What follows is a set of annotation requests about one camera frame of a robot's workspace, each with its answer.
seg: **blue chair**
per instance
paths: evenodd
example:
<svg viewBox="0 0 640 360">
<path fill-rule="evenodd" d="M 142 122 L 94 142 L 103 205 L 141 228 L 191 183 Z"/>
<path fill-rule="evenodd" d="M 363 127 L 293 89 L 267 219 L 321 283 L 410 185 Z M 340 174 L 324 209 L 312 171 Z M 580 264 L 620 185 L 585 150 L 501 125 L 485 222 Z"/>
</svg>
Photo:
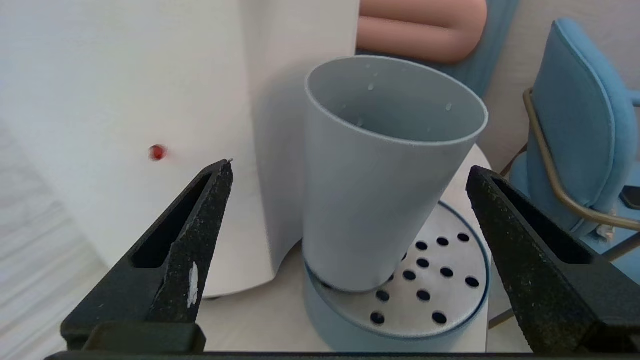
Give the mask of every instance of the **blue chair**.
<svg viewBox="0 0 640 360">
<path fill-rule="evenodd" d="M 640 106 L 640 93 L 625 88 L 577 23 L 558 19 L 536 82 L 525 92 L 525 105 L 530 118 L 539 123 L 548 150 L 539 146 L 532 120 L 528 149 L 513 162 L 511 183 L 594 250 L 610 260 L 619 258 L 614 264 L 640 283 L 640 249 L 634 250 L 640 245 L 637 231 L 616 228 L 613 241 L 607 242 L 595 233 L 598 223 L 585 219 L 594 219 L 589 217 L 592 214 L 607 218 L 612 209 L 618 217 L 640 219 L 640 211 L 627 208 L 619 199 L 626 184 L 640 186 L 633 110 Z M 545 151 L 552 158 L 556 184 L 561 184 L 565 200 L 552 188 Z M 628 223 L 628 228 L 637 228 L 637 222 Z"/>
</svg>

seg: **red dot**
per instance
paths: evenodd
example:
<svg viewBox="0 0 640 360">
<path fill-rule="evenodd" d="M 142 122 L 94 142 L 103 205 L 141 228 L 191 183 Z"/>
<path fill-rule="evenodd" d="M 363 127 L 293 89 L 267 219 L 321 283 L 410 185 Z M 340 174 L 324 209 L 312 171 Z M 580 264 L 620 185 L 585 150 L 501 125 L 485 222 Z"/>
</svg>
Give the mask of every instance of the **red dot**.
<svg viewBox="0 0 640 360">
<path fill-rule="evenodd" d="M 158 161 L 164 159 L 166 156 L 166 148 L 162 145 L 153 145 L 149 148 L 149 159 L 152 161 Z"/>
</svg>

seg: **perforated tray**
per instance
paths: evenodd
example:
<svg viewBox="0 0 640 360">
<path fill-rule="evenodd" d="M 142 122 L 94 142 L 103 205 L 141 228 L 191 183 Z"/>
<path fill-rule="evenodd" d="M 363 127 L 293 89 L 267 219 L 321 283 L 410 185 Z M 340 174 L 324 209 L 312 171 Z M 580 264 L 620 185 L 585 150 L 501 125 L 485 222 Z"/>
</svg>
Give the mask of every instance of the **perforated tray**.
<svg viewBox="0 0 640 360">
<path fill-rule="evenodd" d="M 378 289 L 337 291 L 318 281 L 318 295 L 347 321 L 398 338 L 425 338 L 469 321 L 486 300 L 489 260 L 475 232 L 438 203 L 399 268 Z"/>
</svg>

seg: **white countertop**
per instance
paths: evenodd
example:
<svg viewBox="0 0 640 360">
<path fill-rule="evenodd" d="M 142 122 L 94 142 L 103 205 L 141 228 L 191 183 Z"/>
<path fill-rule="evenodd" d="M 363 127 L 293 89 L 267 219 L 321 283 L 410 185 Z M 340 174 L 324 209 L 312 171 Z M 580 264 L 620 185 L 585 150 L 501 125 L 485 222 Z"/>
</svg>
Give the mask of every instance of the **white countertop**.
<svg viewBox="0 0 640 360">
<path fill-rule="evenodd" d="M 477 145 L 463 162 L 442 200 L 458 211 L 480 236 L 465 185 L 473 165 L 490 168 Z M 307 317 L 303 301 L 305 273 L 300 245 L 286 259 L 275 280 L 217 300 L 203 300 L 197 324 L 207 336 L 205 351 L 329 352 Z M 436 352 L 484 352 L 488 301 L 465 327 L 437 339 Z"/>
</svg>

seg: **cup rim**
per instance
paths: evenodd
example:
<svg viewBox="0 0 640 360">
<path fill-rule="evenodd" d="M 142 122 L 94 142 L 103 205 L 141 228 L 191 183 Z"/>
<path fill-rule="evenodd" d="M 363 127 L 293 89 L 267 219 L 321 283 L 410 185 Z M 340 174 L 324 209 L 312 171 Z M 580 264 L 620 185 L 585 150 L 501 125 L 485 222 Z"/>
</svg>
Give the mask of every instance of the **cup rim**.
<svg viewBox="0 0 640 360">
<path fill-rule="evenodd" d="M 477 100 L 480 103 L 480 106 L 481 106 L 481 108 L 483 110 L 483 115 L 484 115 L 483 123 L 474 132 L 470 133 L 469 135 L 463 136 L 461 138 L 457 138 L 457 139 L 453 139 L 453 140 L 445 140 L 445 141 L 407 140 L 407 139 L 396 138 L 396 137 L 393 137 L 393 136 L 379 134 L 379 133 L 376 133 L 374 131 L 366 130 L 366 129 L 362 128 L 362 127 L 355 126 L 355 125 L 351 124 L 350 122 L 345 121 L 342 118 L 334 115 L 331 111 L 329 111 L 329 109 L 325 108 L 322 104 L 320 104 L 320 102 L 316 99 L 314 94 L 311 92 L 311 89 L 309 88 L 309 79 L 311 78 L 311 75 L 313 75 L 313 73 L 317 69 L 319 69 L 320 67 L 324 66 L 325 64 L 333 62 L 333 61 L 352 59 L 352 58 L 369 58 L 369 59 L 382 59 L 382 60 L 386 60 L 386 61 L 394 61 L 394 62 L 402 63 L 402 64 L 405 64 L 405 65 L 409 65 L 409 66 L 419 67 L 422 70 L 430 71 L 430 72 L 435 73 L 438 76 L 442 76 L 444 78 L 447 78 L 447 79 L 453 81 L 454 83 L 456 83 L 457 85 L 459 85 L 460 87 L 462 87 L 464 90 L 466 90 L 475 100 Z M 307 76 L 305 77 L 305 92 L 307 93 L 307 96 L 311 100 L 311 102 L 318 109 L 320 109 L 326 116 L 328 116 L 333 121 L 339 123 L 340 125 L 344 125 L 344 126 L 350 128 L 352 130 L 355 130 L 355 131 L 359 132 L 359 133 L 362 133 L 362 134 L 365 134 L 365 135 L 368 135 L 368 136 L 373 136 L 373 137 L 375 137 L 377 139 L 380 139 L 380 140 L 384 140 L 384 141 L 388 141 L 388 142 L 394 142 L 394 143 L 398 143 L 398 144 L 401 144 L 401 145 L 434 146 L 434 145 L 455 145 L 457 143 L 464 143 L 464 142 L 467 142 L 467 141 L 477 137 L 478 135 L 480 135 L 483 132 L 483 130 L 486 128 L 487 123 L 489 122 L 489 111 L 487 110 L 484 101 L 482 101 L 480 96 L 478 96 L 467 85 L 463 84 L 462 82 L 458 81 L 457 79 L 453 78 L 450 75 L 447 75 L 447 74 L 445 74 L 445 73 L 443 73 L 441 71 L 438 71 L 438 70 L 432 69 L 430 67 L 427 67 L 425 65 L 422 65 L 422 64 L 419 64 L 419 63 L 414 63 L 414 62 L 408 61 L 408 60 L 391 58 L 389 56 L 351 55 L 351 56 L 340 56 L 338 58 L 334 58 L 334 59 L 331 59 L 329 61 L 325 61 L 322 64 L 319 64 L 318 66 L 314 67 L 313 70 L 311 70 L 307 74 Z"/>
</svg>

